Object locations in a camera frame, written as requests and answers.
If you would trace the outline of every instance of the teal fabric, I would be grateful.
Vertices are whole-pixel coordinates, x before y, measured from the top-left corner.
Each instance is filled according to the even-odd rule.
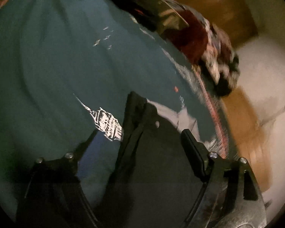
[[[212,140],[214,124],[197,83],[190,85],[163,49],[190,67],[171,44],[110,0],[10,0],[0,9],[0,204],[10,217],[35,159],[61,158],[95,129],[77,98],[120,124],[130,91],[176,112],[183,98],[201,140]],[[94,171],[82,179],[92,205],[118,150],[119,141],[106,140]]]

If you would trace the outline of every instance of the black fabric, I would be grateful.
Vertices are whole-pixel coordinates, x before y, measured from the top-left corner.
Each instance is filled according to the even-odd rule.
[[[106,228],[180,226],[202,182],[194,176],[179,132],[135,93],[128,96],[123,128],[116,170],[96,217]]]

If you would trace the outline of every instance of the dark red fabric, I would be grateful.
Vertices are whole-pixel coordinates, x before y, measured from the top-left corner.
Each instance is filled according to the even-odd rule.
[[[207,48],[207,32],[189,10],[184,10],[179,14],[189,24],[189,27],[182,30],[168,29],[165,36],[179,51],[184,53],[190,63],[197,64]]]

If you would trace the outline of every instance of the metal screw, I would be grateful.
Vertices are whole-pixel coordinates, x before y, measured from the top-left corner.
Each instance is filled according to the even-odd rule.
[[[43,162],[43,158],[38,158],[38,159],[36,159],[36,164],[41,164],[42,162]]]
[[[218,157],[218,154],[216,152],[209,152],[209,157],[212,159],[216,159]]]
[[[71,159],[71,158],[74,157],[74,154],[73,154],[73,153],[66,153],[66,154],[64,155],[64,157],[67,158],[67,159]]]
[[[243,158],[243,157],[240,157],[239,158],[239,161],[243,164],[247,164],[247,159]]]

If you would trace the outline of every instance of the black object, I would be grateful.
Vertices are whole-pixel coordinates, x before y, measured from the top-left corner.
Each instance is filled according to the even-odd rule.
[[[75,177],[81,156],[77,150],[59,160],[38,160],[18,206],[17,224],[44,228],[265,227],[262,196],[245,159],[229,161],[214,152],[208,154],[189,130],[180,138],[156,108],[136,93],[128,96],[123,128],[116,170],[95,210]],[[198,180],[193,173],[201,179],[199,188],[192,184]]]

